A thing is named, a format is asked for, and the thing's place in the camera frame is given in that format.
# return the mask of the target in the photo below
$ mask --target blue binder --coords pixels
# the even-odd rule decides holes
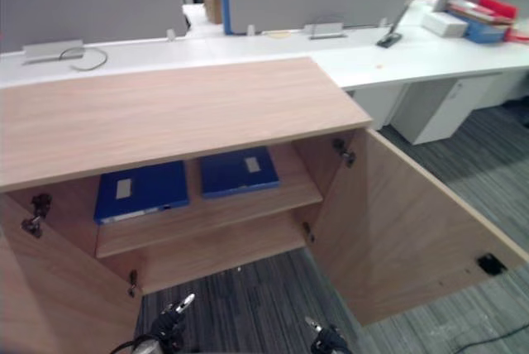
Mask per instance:
[[[101,176],[94,220],[107,224],[189,204],[182,161]]]
[[[266,147],[209,155],[199,163],[206,199],[279,186],[279,177]]]

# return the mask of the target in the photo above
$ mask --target cabinet shelf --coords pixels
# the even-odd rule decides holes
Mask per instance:
[[[124,278],[133,267],[138,286],[149,294],[303,246],[301,226],[282,212],[100,261]]]
[[[202,198],[198,162],[186,161],[190,204],[101,226],[96,257],[104,258],[322,201],[292,145],[270,146],[269,152],[280,179],[279,187],[219,199]]]

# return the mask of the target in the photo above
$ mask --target cabinet top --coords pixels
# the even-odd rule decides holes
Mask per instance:
[[[308,58],[0,91],[0,190],[365,127]]]

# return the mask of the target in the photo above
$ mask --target floor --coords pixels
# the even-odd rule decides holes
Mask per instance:
[[[391,127],[382,133],[529,251],[529,131],[512,114],[476,111],[451,139],[421,146]],[[362,328],[298,250],[145,296],[136,332],[188,292],[197,299],[187,310],[187,347],[203,352],[309,353],[315,334],[305,315],[336,324],[356,354],[450,354],[529,322],[526,266]],[[467,352],[528,353],[529,330]]]

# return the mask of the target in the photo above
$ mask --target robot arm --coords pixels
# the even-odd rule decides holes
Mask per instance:
[[[132,347],[132,354],[175,354],[183,349],[183,311],[194,301],[195,295],[190,294],[178,304],[170,304],[150,326],[150,332],[137,337],[134,341],[126,342],[116,347],[111,354]],[[319,323],[305,318],[308,325],[317,332],[316,339],[311,345],[312,354],[352,354],[347,348],[346,340],[339,334],[338,329],[331,325],[323,328]]]

